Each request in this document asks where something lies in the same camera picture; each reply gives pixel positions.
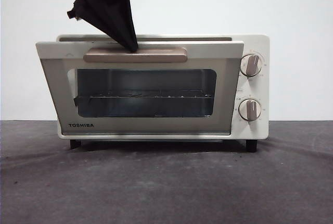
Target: glass window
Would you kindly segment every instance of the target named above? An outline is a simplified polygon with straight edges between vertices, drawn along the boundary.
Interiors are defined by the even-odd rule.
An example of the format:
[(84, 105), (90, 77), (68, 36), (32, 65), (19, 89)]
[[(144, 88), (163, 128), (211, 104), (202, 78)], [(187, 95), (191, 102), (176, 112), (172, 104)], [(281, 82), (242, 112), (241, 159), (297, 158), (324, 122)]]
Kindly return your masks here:
[(216, 73), (194, 70), (78, 69), (82, 117), (209, 117)]

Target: beige knob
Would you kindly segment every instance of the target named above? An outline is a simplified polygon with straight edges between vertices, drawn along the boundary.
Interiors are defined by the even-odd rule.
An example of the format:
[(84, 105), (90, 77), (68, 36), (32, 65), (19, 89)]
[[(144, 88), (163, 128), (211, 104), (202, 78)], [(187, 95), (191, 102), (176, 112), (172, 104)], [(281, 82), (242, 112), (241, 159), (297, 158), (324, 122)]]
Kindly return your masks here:
[(240, 71), (247, 77), (254, 77), (261, 71), (262, 63), (258, 55), (246, 55), (241, 60)]
[(247, 99), (241, 102), (238, 111), (244, 120), (255, 121), (261, 114), (261, 106), (256, 100)]

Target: white toaster oven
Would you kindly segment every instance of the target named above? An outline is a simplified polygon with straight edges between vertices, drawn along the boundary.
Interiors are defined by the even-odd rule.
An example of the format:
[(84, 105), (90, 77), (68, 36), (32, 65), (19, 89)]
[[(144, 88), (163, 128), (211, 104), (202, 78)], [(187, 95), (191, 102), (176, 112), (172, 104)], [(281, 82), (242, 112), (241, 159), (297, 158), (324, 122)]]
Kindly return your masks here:
[(103, 35), (37, 43), (60, 138), (243, 139), (250, 152), (267, 138), (267, 36), (137, 38), (136, 53)]

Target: beige handle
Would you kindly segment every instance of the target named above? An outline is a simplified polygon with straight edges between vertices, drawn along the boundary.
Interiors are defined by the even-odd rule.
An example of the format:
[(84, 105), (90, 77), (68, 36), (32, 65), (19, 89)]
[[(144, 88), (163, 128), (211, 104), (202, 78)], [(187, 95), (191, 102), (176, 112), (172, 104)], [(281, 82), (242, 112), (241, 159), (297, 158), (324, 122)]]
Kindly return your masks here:
[(83, 57), (87, 63), (185, 63), (184, 48), (139, 49), (135, 53), (109, 48), (92, 48)]

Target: black rubber foot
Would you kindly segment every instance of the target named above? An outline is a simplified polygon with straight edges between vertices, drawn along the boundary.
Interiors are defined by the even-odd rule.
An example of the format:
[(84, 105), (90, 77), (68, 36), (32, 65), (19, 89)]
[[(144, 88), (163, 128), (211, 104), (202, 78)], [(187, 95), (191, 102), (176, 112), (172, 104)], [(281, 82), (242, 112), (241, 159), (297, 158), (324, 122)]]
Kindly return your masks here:
[(77, 141), (77, 140), (70, 140), (70, 148), (71, 150), (81, 147), (81, 141)]
[(257, 140), (246, 140), (246, 151), (249, 153), (257, 152)]

